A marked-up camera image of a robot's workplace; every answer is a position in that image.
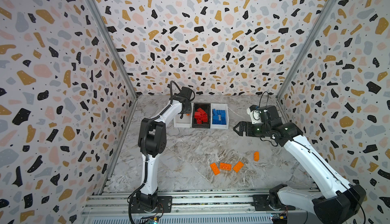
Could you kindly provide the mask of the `blue lego brick pair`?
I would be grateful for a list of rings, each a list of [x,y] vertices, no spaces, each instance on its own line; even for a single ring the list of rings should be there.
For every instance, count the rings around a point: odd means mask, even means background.
[[[217,115],[219,115],[221,118],[225,118],[226,111],[225,110],[217,110]]]

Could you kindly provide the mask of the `orange long lego brick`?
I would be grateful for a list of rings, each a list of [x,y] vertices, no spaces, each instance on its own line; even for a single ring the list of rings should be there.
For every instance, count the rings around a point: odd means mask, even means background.
[[[232,165],[228,163],[220,163],[219,168],[221,170],[226,170],[226,171],[231,171],[232,170]]]

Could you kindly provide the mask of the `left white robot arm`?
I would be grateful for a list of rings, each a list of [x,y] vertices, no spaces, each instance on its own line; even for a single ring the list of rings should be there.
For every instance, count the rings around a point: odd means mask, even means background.
[[[138,147],[142,154],[142,181],[130,195],[130,207],[140,206],[146,211],[154,211],[157,207],[159,155],[167,145],[167,125],[177,115],[191,113],[194,98],[195,92],[188,87],[182,87],[178,93],[170,90],[168,104],[154,117],[141,121]]]

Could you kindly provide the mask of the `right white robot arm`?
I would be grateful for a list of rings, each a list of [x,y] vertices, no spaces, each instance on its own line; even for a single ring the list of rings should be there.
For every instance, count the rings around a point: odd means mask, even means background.
[[[315,194],[279,184],[269,190],[271,209],[293,206],[316,215],[323,224],[342,224],[361,210],[366,196],[364,188],[359,184],[352,185],[334,170],[294,123],[239,122],[233,130],[239,136],[273,139],[294,156],[320,190]]]

